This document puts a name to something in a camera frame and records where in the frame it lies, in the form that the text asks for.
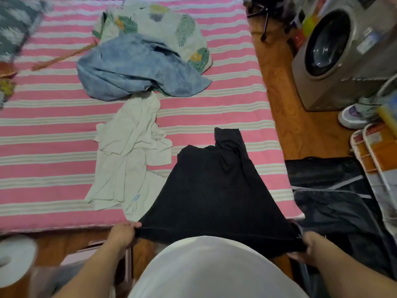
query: silver washing machine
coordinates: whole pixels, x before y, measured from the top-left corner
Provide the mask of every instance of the silver washing machine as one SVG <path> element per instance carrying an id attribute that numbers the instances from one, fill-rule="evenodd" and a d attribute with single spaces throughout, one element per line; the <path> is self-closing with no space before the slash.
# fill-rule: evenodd
<path id="1" fill-rule="evenodd" d="M 397 71 L 397 1 L 332 0 L 292 62 L 308 111 L 340 110 Z"/>

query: white t-shirt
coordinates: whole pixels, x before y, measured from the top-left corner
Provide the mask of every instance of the white t-shirt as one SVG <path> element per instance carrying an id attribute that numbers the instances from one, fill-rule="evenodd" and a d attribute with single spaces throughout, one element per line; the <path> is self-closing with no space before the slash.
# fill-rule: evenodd
<path id="1" fill-rule="evenodd" d="M 308 298 L 279 268 L 233 240 L 179 240 L 147 266 L 129 298 Z"/>

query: person's right arm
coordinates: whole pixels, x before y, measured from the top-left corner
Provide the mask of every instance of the person's right arm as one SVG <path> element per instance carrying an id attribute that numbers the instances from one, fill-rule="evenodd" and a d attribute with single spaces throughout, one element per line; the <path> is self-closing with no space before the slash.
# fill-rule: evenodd
<path id="1" fill-rule="evenodd" d="M 397 282 L 367 268 L 315 232 L 305 232 L 306 253 L 288 254 L 315 266 L 332 298 L 395 298 Z"/>

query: hand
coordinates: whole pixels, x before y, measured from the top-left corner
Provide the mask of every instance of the hand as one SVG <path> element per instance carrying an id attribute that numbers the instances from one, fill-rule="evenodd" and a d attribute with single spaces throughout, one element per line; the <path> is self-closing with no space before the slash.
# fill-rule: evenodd
<path id="1" fill-rule="evenodd" d="M 322 246 L 327 246 L 329 244 L 334 245 L 329 240 L 327 240 L 325 237 L 323 237 L 313 231 L 305 232 L 303 234 L 303 242 L 307 245 L 306 252 L 287 253 L 287 255 L 290 258 L 292 258 L 293 260 L 299 261 L 300 263 L 305 263 L 305 264 L 307 264 L 309 266 L 313 266 L 313 267 L 316 266 L 315 251 L 321 250 Z"/>
<path id="2" fill-rule="evenodd" d="M 125 251 L 132 245 L 135 238 L 135 228 L 142 226 L 140 222 L 126 222 L 114 225 L 109 233 L 106 244 L 113 249 L 117 249 L 120 253 L 120 258 Z"/>

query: striped bedsheet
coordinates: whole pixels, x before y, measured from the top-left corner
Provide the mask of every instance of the striped bedsheet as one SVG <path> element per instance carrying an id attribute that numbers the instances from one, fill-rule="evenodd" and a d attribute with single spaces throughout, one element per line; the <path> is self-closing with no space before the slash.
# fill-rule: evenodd
<path id="1" fill-rule="evenodd" d="M 248 154 L 287 218 L 302 216 L 293 200 L 250 27 L 241 0 L 148 0 L 188 13 L 201 25 L 214 60 L 213 80 L 189 98 L 159 95 L 157 123 L 173 142 L 168 175 L 186 145 L 214 144 L 214 127 L 239 128 Z M 74 56 L 32 72 L 31 66 L 92 42 L 99 14 L 117 1 L 55 0 L 16 59 L 15 95 L 0 112 L 0 232 L 108 226 L 121 209 L 93 211 L 83 199 L 94 181 L 95 125 L 122 101 L 89 98 Z"/>

